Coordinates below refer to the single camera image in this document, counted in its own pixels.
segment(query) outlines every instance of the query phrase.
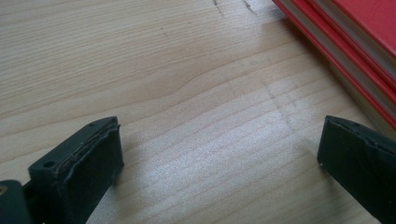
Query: red cover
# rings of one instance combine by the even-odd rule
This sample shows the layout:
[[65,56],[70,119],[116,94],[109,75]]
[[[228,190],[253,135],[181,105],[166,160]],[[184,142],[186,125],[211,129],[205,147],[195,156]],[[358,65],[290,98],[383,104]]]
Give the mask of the red cover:
[[[354,48],[354,50],[356,50],[359,55],[363,58],[363,60],[365,60],[368,64],[370,64],[374,70],[384,79],[384,81],[386,83],[388,83],[388,85],[396,90],[396,81],[391,77],[390,74],[388,74],[387,71],[385,71],[385,69],[383,69],[377,62],[375,62],[372,57],[359,45],[355,42],[355,40],[343,29],[341,28],[331,17],[329,17],[327,15],[327,13],[325,11],[323,11],[323,9],[318,6],[318,4],[315,2],[315,0],[307,0],[307,2],[315,9],[315,11],[323,17],[323,19],[329,23],[332,28],[338,33],[340,34],[345,41],[352,46],[352,48]],[[361,8],[359,7],[359,5],[354,6],[354,9],[356,9],[357,11],[359,11]],[[392,32],[395,33],[396,31],[396,27],[394,27],[394,29],[392,30]]]
[[[329,51],[326,50],[324,46],[322,46],[316,39],[315,37],[298,21],[297,18],[294,17],[294,15],[281,3],[280,0],[273,0],[293,21],[293,23],[310,39],[310,41],[326,56],[326,58],[332,62],[337,69],[339,69],[345,76],[345,78],[356,88],[356,90],[363,96],[367,102],[370,103],[370,105],[373,106],[373,108],[390,124],[390,126],[393,128],[393,130],[396,130],[396,120],[353,78],[352,75],[348,73],[348,71],[344,68],[343,65],[341,65],[331,54]],[[343,40],[341,36],[339,36],[333,29],[332,27],[325,21],[323,20],[319,14],[311,7],[309,6],[305,0],[292,0],[291,1],[297,8],[299,8],[305,16],[309,20],[311,20],[327,37],[329,37],[336,46],[341,49],[351,61],[357,61],[355,63],[360,69],[363,71],[370,71],[373,73],[372,69],[370,66],[367,64],[363,63],[359,59],[359,56],[353,49]],[[392,102],[395,102],[396,95],[392,95]]]
[[333,2],[396,59],[395,0],[333,0]]

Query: wooden table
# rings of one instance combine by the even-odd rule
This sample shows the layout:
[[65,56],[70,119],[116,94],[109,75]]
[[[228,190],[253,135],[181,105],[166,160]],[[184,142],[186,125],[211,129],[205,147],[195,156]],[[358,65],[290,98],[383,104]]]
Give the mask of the wooden table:
[[371,126],[266,0],[3,0],[0,176],[118,116],[125,167],[89,223],[376,223],[316,161]]

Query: table top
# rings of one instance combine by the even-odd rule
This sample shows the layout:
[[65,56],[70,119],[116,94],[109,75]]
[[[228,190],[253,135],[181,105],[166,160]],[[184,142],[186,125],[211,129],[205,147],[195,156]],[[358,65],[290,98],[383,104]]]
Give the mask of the table top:
[[89,223],[376,223],[316,160],[371,127],[271,2],[0,2],[0,176],[118,116],[125,167]]

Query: red object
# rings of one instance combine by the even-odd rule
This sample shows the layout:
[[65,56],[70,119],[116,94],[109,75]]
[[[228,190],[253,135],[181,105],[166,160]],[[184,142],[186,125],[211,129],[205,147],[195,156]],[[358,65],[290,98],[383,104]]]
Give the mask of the red object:
[[337,60],[337,58],[323,46],[317,39],[315,34],[312,34],[305,25],[300,22],[301,15],[306,16],[310,22],[312,22],[316,28],[318,28],[325,37],[328,37],[332,43],[340,49],[345,56],[348,57],[359,69],[370,79],[370,81],[375,84],[375,86],[382,92],[387,99],[391,101],[390,107],[395,106],[396,94],[395,92],[381,79],[379,78],[374,70],[359,56],[359,54],[353,50],[352,47],[339,35],[334,29],[325,21],[319,14],[305,1],[305,0],[273,0],[291,19],[291,21],[310,39],[310,41],[326,56],[326,58],[331,61],[337,69],[339,69],[343,74],[345,79],[351,83],[355,89],[360,93],[360,95],[373,106],[373,108],[388,122],[393,130],[396,131],[396,120],[390,114],[389,109],[384,108],[373,95],[370,94],[366,88],[364,88],[359,81],[350,74],[346,68],[343,66],[342,62]]
[[[356,5],[351,5],[351,2],[356,1],[322,1],[322,0],[307,0],[311,7],[327,22],[330,26],[341,35],[345,41],[355,50],[358,54],[366,61],[370,66],[373,67],[375,72],[394,90],[396,90],[396,39],[390,38],[391,35],[396,35],[396,16],[393,16],[393,12],[396,11],[396,2],[394,1],[359,1]],[[325,9],[320,5],[334,5],[337,7],[343,15],[346,15],[348,19],[351,19],[353,24],[348,24],[348,21],[335,21],[332,18],[329,9]],[[373,5],[378,5],[375,11],[373,11]],[[387,71],[381,64],[375,60],[375,56],[370,54],[370,50],[365,49],[353,38],[353,35],[348,31],[346,27],[356,26],[356,30],[361,32],[366,32],[367,38],[371,38],[372,43],[377,43],[380,48],[384,50],[384,55],[387,53],[389,56],[383,56],[388,59],[389,66]]]

